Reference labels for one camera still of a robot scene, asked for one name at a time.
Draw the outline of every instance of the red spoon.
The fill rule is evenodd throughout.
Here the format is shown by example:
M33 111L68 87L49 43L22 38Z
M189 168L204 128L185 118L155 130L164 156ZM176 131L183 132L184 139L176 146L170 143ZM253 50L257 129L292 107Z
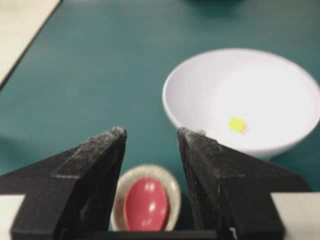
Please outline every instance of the red spoon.
M123 212L128 231L160 231L168 213L166 191L155 179L141 178L127 193Z

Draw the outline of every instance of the small dish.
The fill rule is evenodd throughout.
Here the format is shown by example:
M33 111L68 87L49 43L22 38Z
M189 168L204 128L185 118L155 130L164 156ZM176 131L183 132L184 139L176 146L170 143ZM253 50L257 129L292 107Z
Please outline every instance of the small dish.
M113 231L128 231L124 216L124 203L131 186L139 179L153 178L164 188L168 199L168 213L164 230L172 231L181 208L181 190L175 177L161 166L145 164L127 171L119 178L111 212Z

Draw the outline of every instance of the yellow sponge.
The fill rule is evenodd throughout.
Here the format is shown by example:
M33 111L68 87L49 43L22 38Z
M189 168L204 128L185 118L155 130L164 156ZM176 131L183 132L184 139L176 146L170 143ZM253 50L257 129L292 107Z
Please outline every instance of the yellow sponge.
M233 116L229 122L229 127L239 133L241 133L244 130L245 126L246 122L243 119L238 118L236 116Z

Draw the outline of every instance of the white plastic bowl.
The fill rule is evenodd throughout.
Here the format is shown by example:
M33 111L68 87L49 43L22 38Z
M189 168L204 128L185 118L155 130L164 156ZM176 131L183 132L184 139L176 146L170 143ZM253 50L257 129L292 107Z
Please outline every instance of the white plastic bowl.
M204 130L220 144L270 158L302 141L320 119L320 89L295 63L275 54L230 48L177 66L163 86L164 110L176 128ZM243 132L228 127L245 120Z

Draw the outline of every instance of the teal tabletop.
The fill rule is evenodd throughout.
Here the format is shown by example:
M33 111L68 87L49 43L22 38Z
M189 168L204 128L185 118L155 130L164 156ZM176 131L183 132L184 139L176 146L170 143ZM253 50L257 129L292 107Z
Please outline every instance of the teal tabletop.
M146 163L167 168L187 209L176 130L161 99L168 74L208 50L251 48L319 81L319 23L318 0L64 0L0 92L0 174L121 126L122 173ZM320 191L320 127L271 162ZM190 211L181 214L177 227L192 228Z

